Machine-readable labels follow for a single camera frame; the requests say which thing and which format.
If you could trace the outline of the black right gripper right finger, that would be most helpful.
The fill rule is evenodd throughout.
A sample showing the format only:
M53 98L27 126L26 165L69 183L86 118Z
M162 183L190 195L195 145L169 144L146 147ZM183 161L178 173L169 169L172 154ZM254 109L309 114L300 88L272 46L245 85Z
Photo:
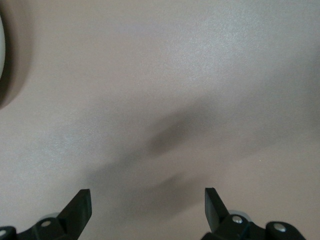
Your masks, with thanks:
M270 221L259 227L239 214L231 214L215 188L206 188L205 216L210 227L203 240L304 240L305 237L293 225Z

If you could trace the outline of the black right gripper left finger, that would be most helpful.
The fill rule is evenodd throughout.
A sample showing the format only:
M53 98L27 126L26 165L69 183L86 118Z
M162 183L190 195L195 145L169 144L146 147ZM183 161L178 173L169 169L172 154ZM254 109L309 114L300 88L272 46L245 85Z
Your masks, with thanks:
M2 240L77 240L92 216L89 189L81 189L56 216L47 217L18 233L13 226L2 226Z

